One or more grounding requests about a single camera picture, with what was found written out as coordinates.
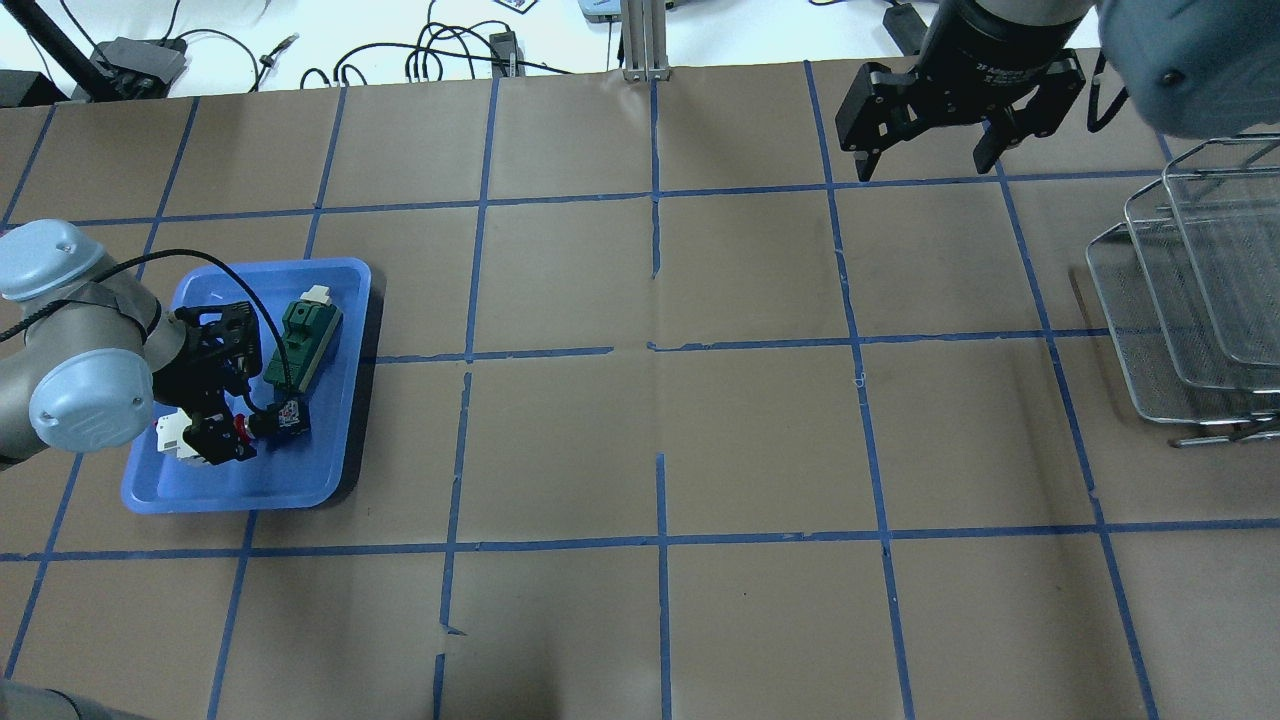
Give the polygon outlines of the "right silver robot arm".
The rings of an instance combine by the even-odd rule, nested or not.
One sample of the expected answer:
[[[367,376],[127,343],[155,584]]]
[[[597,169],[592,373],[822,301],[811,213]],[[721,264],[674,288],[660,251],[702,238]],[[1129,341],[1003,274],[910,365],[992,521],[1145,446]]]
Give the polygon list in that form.
[[[1100,19],[1094,68],[1114,68],[1123,82],[1107,109],[1091,106],[1091,131],[1126,102],[1181,138],[1277,122],[1275,1],[942,1],[931,23],[892,3],[884,22],[914,65],[861,65],[835,117],[858,178],[869,181],[886,150],[933,128],[983,126],[972,154],[980,174],[1025,138],[1053,135],[1096,86],[1068,45],[1089,10]]]

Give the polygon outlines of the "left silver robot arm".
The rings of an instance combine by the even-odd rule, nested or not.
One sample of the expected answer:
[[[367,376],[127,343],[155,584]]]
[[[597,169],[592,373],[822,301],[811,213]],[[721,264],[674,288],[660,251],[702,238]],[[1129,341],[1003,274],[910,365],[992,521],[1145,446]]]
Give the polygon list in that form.
[[[79,227],[29,222],[1,242],[3,299],[22,313],[4,340],[3,468],[46,448],[91,454],[128,445],[152,425],[156,404],[180,410],[180,437],[211,465],[256,455],[229,396],[247,398],[262,370],[269,316],[248,291],[236,304],[169,309],[133,270]]]

